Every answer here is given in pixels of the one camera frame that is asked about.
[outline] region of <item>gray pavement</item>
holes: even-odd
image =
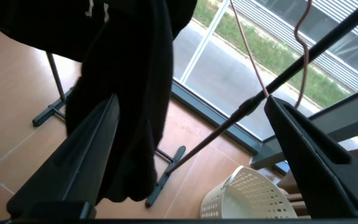
[[[200,28],[192,23],[175,40],[174,59],[177,79],[180,79],[185,71],[202,38],[203,33],[200,32]],[[244,100],[261,90],[255,72],[240,61],[238,55],[229,53],[215,41],[208,43],[185,85],[226,114],[232,114]],[[287,89],[278,89],[273,95],[295,104],[296,99]],[[263,106],[264,103],[240,122],[261,139],[274,135]],[[306,116],[313,114],[302,105],[299,110]],[[342,145],[349,149],[358,148],[358,144],[353,140],[343,142]]]

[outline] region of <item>brown cable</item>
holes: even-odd
[[[308,0],[308,5],[306,7],[306,10],[305,12],[303,13],[303,15],[301,16],[300,20],[298,21],[298,23],[296,24],[295,26],[295,30],[294,30],[294,35],[295,35],[295,39],[296,41],[298,41],[302,47],[303,47],[303,51],[304,51],[304,57],[303,57],[303,78],[302,78],[302,85],[301,85],[301,90],[299,92],[299,97],[298,97],[298,101],[296,102],[295,104],[295,108],[298,108],[300,103],[301,103],[301,100],[303,98],[303,94],[305,92],[305,88],[306,88],[306,78],[307,78],[307,74],[308,74],[308,62],[309,62],[309,49],[308,49],[308,45],[302,40],[300,39],[299,37],[299,34],[298,34],[298,31],[299,31],[299,28],[302,24],[302,22],[306,19],[307,15],[309,14],[309,11],[311,9],[311,3],[312,3],[313,0]],[[237,15],[237,9],[236,9],[236,6],[234,5],[233,3],[233,0],[230,0],[230,3],[231,3],[231,6],[232,6],[232,9],[233,9],[233,12],[234,12],[234,15],[236,17],[236,21],[237,21],[237,25],[239,26],[239,29],[240,29],[240,33],[241,33],[241,36],[242,36],[242,40],[244,41],[244,45],[246,46],[246,49],[247,49],[247,52],[248,52],[248,55],[249,55],[249,59],[251,61],[251,64],[255,70],[255,73],[257,75],[257,78],[259,80],[259,83],[260,85],[262,86],[262,89],[263,89],[263,92],[266,96],[266,98],[269,97],[269,92],[267,91],[264,83],[263,83],[263,80],[262,80],[262,77],[260,76],[259,72],[258,72],[258,69],[256,67],[256,64],[254,62],[254,58],[251,54],[251,51],[250,51],[250,47],[248,45],[248,41],[247,41],[247,38],[244,34],[244,31],[242,30],[242,26],[241,26],[241,22],[239,20],[239,17]]]

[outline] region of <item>tiled floor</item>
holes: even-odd
[[[71,87],[80,64],[55,57],[64,89]],[[44,52],[19,44],[0,34],[0,219],[9,218],[5,204],[65,138],[57,118],[39,128],[31,120],[58,98]],[[185,145],[187,152],[211,128],[175,102],[170,103],[160,148],[171,156]],[[155,157],[159,174],[167,164]],[[239,165],[248,166],[250,155],[224,137],[217,138],[172,174],[150,209],[144,202],[103,200],[98,218],[198,218],[202,198]],[[269,170],[264,174],[278,177]]]

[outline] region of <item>black fabric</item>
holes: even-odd
[[[92,18],[85,16],[88,0],[0,1],[12,2],[14,13],[0,21],[7,36],[83,62],[67,99],[68,135],[99,102],[118,96],[121,118],[98,202],[145,199],[157,181],[154,150],[170,99],[172,42],[189,23],[196,0],[138,0],[134,16],[109,8],[107,24],[96,1]]]

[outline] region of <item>white plastic basket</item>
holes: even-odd
[[[256,170],[239,166],[205,195],[200,218],[298,218],[278,187]]]

